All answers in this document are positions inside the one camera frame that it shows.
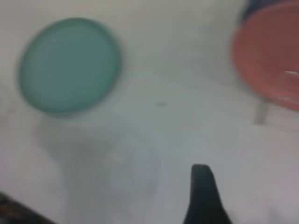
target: red circular object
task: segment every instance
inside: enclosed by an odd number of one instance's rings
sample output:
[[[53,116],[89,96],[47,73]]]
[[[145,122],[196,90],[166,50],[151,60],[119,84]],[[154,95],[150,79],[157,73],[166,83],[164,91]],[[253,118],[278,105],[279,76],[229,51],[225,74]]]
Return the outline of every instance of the red circular object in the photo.
[[[234,61],[254,90],[299,111],[299,0],[252,15],[237,33]]]

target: small dark spot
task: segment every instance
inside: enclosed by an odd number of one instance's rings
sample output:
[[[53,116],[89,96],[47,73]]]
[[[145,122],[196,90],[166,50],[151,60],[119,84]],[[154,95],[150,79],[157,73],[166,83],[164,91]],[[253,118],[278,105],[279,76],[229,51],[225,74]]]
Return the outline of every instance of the small dark spot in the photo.
[[[167,106],[167,103],[165,103],[165,102],[159,102],[159,103],[156,103],[156,106]]]

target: black object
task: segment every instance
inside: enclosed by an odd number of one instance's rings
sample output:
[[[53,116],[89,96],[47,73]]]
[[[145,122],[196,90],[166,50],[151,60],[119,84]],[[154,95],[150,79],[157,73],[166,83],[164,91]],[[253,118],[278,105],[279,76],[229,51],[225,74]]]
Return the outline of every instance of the black object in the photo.
[[[54,224],[0,192],[0,224]]]
[[[184,224],[232,224],[209,166],[192,167],[190,205]]]

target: white table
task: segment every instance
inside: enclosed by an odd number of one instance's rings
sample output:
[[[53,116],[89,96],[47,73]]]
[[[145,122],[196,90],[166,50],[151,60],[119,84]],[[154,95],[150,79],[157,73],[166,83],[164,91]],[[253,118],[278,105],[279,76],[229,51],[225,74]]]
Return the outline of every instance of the white table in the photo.
[[[208,164],[236,224],[299,222],[299,115],[236,78],[240,0],[2,0],[0,190],[60,224],[182,223],[190,169]],[[36,32],[67,17],[108,25],[125,68],[93,110],[53,119],[14,73]]]

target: green lid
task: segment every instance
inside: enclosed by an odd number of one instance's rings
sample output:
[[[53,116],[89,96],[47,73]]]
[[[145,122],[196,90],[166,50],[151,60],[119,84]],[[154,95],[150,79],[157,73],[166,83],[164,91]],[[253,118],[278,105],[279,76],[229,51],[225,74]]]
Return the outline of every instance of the green lid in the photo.
[[[105,27],[88,19],[66,19],[31,42],[21,59],[19,85],[40,111],[79,112],[107,95],[120,64],[120,50]]]

